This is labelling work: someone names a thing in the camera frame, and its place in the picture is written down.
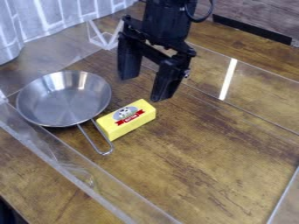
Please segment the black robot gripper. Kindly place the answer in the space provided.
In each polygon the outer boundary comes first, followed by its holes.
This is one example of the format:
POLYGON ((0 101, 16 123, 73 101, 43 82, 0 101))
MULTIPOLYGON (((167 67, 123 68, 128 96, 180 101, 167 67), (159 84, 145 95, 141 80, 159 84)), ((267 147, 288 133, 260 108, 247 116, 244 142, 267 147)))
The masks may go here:
POLYGON ((117 74, 121 80, 133 79, 140 73, 143 57, 160 64, 152 102, 172 98, 190 75, 190 68, 180 65, 190 64, 196 56, 186 43, 196 3, 196 0, 147 0, 141 20, 129 15, 121 18, 124 28, 117 38, 117 74))

